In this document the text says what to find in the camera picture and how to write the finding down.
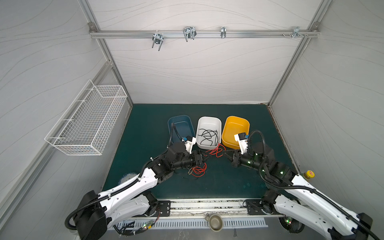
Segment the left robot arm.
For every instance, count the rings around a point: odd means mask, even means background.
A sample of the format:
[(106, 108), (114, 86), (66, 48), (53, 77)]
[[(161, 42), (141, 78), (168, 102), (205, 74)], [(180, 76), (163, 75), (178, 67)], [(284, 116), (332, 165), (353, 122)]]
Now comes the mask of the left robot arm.
[(65, 227), (82, 240), (98, 240), (124, 219), (156, 212), (158, 200), (151, 189), (168, 180), (178, 169), (200, 167), (208, 157), (193, 150), (196, 138), (169, 142), (159, 156), (146, 162), (139, 174), (101, 193), (86, 193), (79, 206), (65, 219)]

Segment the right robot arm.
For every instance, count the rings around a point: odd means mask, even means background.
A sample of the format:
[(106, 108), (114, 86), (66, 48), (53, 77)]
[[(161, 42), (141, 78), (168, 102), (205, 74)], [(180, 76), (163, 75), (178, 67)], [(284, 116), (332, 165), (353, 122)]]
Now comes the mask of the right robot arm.
[(261, 150), (252, 148), (253, 134), (235, 134), (240, 148), (234, 153), (232, 164), (258, 171), (269, 188), (260, 201), (265, 214), (276, 212), (296, 220), (327, 240), (379, 238), (372, 231), (373, 219), (369, 215), (357, 214), (336, 203), (288, 165), (277, 162), (267, 150), (262, 132), (255, 132), (261, 137)]

